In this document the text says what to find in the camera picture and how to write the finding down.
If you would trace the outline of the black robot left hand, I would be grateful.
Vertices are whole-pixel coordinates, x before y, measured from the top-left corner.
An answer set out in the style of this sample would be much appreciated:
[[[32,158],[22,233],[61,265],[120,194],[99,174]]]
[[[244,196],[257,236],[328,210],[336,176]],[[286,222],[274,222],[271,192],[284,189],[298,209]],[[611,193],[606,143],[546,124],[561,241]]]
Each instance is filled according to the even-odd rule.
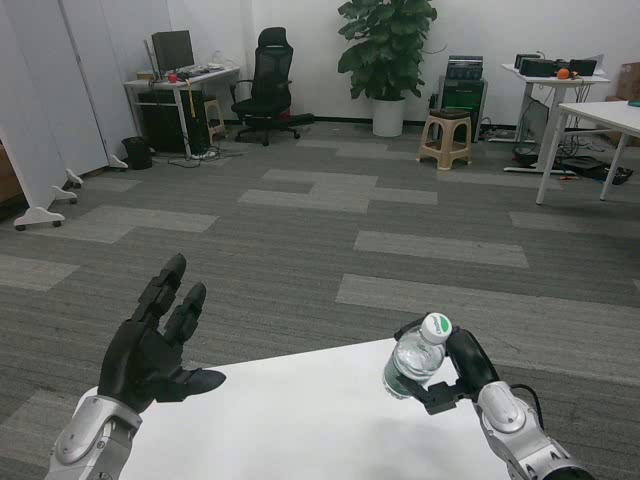
[[[98,394],[144,412],[154,401],[182,402],[219,388],[226,376],[215,370],[182,366],[184,345],[195,333],[206,300],[198,282],[177,307],[172,304],[187,266],[174,255],[154,276],[138,306],[116,331],[105,353]]]

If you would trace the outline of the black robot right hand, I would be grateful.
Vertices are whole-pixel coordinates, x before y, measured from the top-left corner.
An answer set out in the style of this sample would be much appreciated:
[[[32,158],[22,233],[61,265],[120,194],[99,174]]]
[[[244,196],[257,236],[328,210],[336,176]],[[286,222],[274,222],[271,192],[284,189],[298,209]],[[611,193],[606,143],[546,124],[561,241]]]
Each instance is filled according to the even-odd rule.
[[[445,342],[445,355],[450,358],[458,375],[453,385],[440,382],[424,388],[403,373],[394,377],[396,383],[410,397],[418,400],[430,415],[454,409],[463,399],[477,401],[483,387],[500,380],[476,337],[464,328],[453,328]]]

